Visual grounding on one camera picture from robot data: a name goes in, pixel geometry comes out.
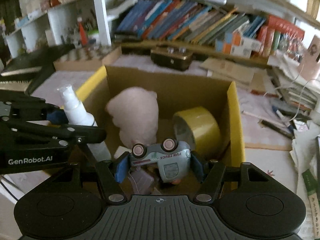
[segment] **orange box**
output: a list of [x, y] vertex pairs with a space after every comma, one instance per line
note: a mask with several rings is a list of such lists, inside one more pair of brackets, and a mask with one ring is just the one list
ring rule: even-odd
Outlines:
[[231, 47], [232, 47], [232, 44], [224, 43], [224, 44], [223, 44], [222, 52], [223, 52], [223, 53], [226, 53], [226, 54], [230, 54], [230, 52], [231, 52]]
[[236, 46], [240, 46], [241, 43], [241, 35], [238, 32], [233, 33], [232, 44]]

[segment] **pink wheel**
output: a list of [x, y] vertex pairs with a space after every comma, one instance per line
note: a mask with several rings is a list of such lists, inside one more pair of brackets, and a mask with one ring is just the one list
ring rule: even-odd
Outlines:
[[170, 138], [164, 140], [162, 143], [162, 148], [166, 152], [172, 152], [173, 150], [176, 149], [176, 147], [177, 147], [176, 141]]
[[145, 146], [141, 143], [137, 143], [132, 148], [132, 154], [135, 158], [143, 158], [147, 153]]

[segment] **red book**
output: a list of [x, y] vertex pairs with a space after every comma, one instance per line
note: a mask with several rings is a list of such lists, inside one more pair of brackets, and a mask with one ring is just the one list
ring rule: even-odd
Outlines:
[[149, 28], [147, 28], [143, 35], [141, 36], [142, 39], [146, 39], [148, 34], [153, 30], [154, 27], [156, 27], [156, 25], [161, 22], [162, 20], [164, 20], [167, 15], [169, 14], [169, 12], [171, 12], [181, 1], [180, 0], [173, 0], [172, 3], [170, 3], [168, 5], [168, 7], [163, 11], [162, 14], [160, 14], [153, 22], [152, 24], [149, 26]]
[[262, 52], [263, 57], [270, 56], [274, 35], [275, 35], [275, 29], [268, 27], [266, 41], [264, 43], [264, 48]]
[[177, 21], [175, 21], [172, 26], [165, 31], [160, 37], [159, 40], [163, 40], [166, 36], [168, 36], [169, 34], [173, 33], [174, 31], [176, 31], [183, 23], [185, 23], [190, 17], [193, 17], [194, 15], [196, 15], [197, 12], [199, 12], [201, 10], [202, 6], [201, 4], [198, 4], [197, 6], [191, 8], [187, 14], [183, 17], [181, 17], [180, 19], [178, 19]]
[[261, 48], [259, 52], [255, 52], [254, 55], [259, 55], [261, 56], [264, 48], [264, 43], [266, 42], [266, 37], [267, 37], [267, 31], [268, 31], [268, 26], [263, 25], [257, 35], [257, 40], [261, 42]]
[[281, 33], [288, 33], [290, 36], [294, 36], [298, 39], [303, 39], [304, 30], [300, 29], [296, 25], [287, 20], [281, 19], [280, 17], [269, 15], [267, 19], [267, 26], [275, 29]]

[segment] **yellow tape roll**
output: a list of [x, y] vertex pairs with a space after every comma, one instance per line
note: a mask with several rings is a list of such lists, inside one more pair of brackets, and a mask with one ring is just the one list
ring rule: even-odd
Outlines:
[[173, 128], [177, 140], [187, 142], [191, 150], [203, 158], [214, 158], [220, 147], [218, 123], [204, 107], [195, 107], [173, 115]]

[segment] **pink plush toy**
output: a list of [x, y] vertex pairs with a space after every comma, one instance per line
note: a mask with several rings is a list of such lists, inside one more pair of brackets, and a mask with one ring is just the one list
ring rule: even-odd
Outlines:
[[140, 87], [127, 88], [108, 102], [106, 111], [120, 128], [120, 140], [127, 148], [131, 149], [136, 143], [156, 143], [159, 108], [155, 92]]

